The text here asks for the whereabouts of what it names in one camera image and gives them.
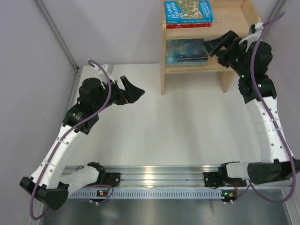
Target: stack of books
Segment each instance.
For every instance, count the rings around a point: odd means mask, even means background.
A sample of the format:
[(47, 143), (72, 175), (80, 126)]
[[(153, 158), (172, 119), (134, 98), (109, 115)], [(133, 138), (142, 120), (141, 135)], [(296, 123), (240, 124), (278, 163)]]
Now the stack of books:
[(203, 41), (203, 39), (167, 40), (165, 66), (205, 66), (208, 53), (203, 47)]
[(167, 29), (210, 27), (213, 15), (208, 0), (165, 1)]

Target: wooden shelf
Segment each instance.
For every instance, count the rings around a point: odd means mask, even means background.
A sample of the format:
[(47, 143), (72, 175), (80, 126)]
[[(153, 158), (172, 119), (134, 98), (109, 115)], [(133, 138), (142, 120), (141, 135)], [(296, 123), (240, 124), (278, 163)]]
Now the wooden shelf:
[(249, 26), (241, 7), (213, 8), (214, 21), (211, 27), (166, 29), (166, 39), (218, 38), (230, 30), (246, 37)]
[(181, 29), (166, 28), (165, 1), (169, 0), (161, 0), (162, 54), (160, 61), (160, 84), (162, 95), (165, 93), (165, 74), (173, 73), (218, 72), (223, 92), (226, 92), (236, 76), (236, 73), (231, 68), (219, 65), (216, 57), (209, 58), (206, 66), (166, 67), (166, 42), (172, 39), (214, 39), (230, 30), (233, 30), (241, 38), (244, 38), (248, 36), (250, 25), (261, 21), (253, 0), (210, 0), (214, 16), (211, 27)]
[(166, 67), (166, 74), (177, 73), (197, 73), (197, 72), (220, 72), (233, 71), (231, 68), (226, 68), (218, 64), (217, 58), (214, 56), (209, 58), (206, 66), (190, 66), (190, 67)]

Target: shelf board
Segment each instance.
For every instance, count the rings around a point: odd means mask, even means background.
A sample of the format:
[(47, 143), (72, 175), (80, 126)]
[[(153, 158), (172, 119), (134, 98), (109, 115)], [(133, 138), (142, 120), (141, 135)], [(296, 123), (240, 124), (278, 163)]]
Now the shelf board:
[(229, 30), (240, 37), (249, 33), (249, 25), (241, 7), (213, 8), (214, 21), (211, 27), (166, 29), (166, 39), (218, 38)]
[(226, 68), (218, 64), (217, 58), (214, 56), (209, 58), (206, 66), (189, 66), (189, 67), (166, 67), (166, 74), (176, 73), (197, 73), (197, 72), (220, 72), (233, 71), (231, 68)]

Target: white cable tie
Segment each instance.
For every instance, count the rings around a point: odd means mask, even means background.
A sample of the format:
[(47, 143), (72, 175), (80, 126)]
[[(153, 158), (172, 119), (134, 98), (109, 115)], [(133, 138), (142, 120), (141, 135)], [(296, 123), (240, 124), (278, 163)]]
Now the white cable tie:
[(263, 22), (257, 22), (255, 24), (255, 30), (263, 30)]
[(93, 63), (93, 65), (94, 65), (93, 69), (99, 72), (99, 70), (100, 70), (99, 66), (97, 66), (97, 65), (94, 64), (94, 63)]
[(56, 141), (59, 142), (59, 143), (63, 143), (62, 140), (61, 140), (60, 138), (59, 138), (59, 139), (56, 139)]
[(280, 120), (280, 118), (274, 118), (274, 119), (270, 119), (270, 120), (265, 120), (264, 122), (273, 122), (273, 121), (278, 121)]
[(45, 165), (48, 164), (48, 165), (53, 166), (53, 167), (56, 168), (56, 166), (55, 166), (54, 164), (52, 164), (51, 162), (48, 162), (48, 161), (46, 161), (46, 160), (43, 160), (43, 162), (45, 163)]
[(283, 130), (282, 127), (276, 128), (276, 129), (271, 129), (271, 130), (269, 130), (269, 131), (279, 131), (279, 130)]

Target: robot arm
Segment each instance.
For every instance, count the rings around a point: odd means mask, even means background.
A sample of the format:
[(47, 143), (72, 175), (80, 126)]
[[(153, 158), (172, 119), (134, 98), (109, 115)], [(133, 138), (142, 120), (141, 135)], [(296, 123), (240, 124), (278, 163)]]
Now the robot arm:
[[(261, 147), (261, 162), (222, 164), (219, 167), (219, 175), (223, 181), (247, 179), (254, 184), (262, 184), (288, 180), (292, 176), (289, 157), (277, 133), (278, 129), (282, 132), (277, 111), (277, 94), (273, 81), (265, 74), (272, 60), (271, 46), (265, 42), (260, 43), (255, 56), (255, 80), (264, 101), (274, 114), (274, 119), (266, 112), (251, 80), (251, 56), (262, 27), (261, 23), (252, 25), (252, 34), (243, 40), (231, 30), (220, 38), (203, 43), (210, 56), (216, 55), (219, 64), (227, 68), (231, 67), (240, 77), (239, 91), (252, 114)], [(278, 128), (274, 126), (273, 120), (277, 122)], [(298, 172), (300, 160), (294, 159), (294, 163)]]
[[(101, 75), (101, 71), (96, 65), (94, 69)], [(109, 77), (111, 97), (106, 107), (112, 104), (125, 105), (134, 103), (145, 93), (144, 90), (133, 86), (125, 76), (120, 78), (125, 90), (120, 89), (117, 81), (114, 81), (111, 76)], [(104, 182), (105, 168), (94, 162), (89, 163), (80, 171), (68, 176), (61, 176), (74, 149), (89, 134), (91, 128), (99, 120), (98, 115), (77, 126), (65, 138), (62, 137), (73, 126), (96, 113), (104, 105), (107, 96), (108, 83), (101, 82), (97, 78), (84, 80), (79, 88), (77, 103), (68, 110), (60, 127), (60, 132), (43, 162), (30, 177), (23, 177), (20, 182), (20, 186), (30, 195), (33, 193), (35, 185), (38, 184), (35, 198), (53, 210), (59, 209), (67, 200), (67, 197), (80, 188), (88, 184), (103, 184)]]

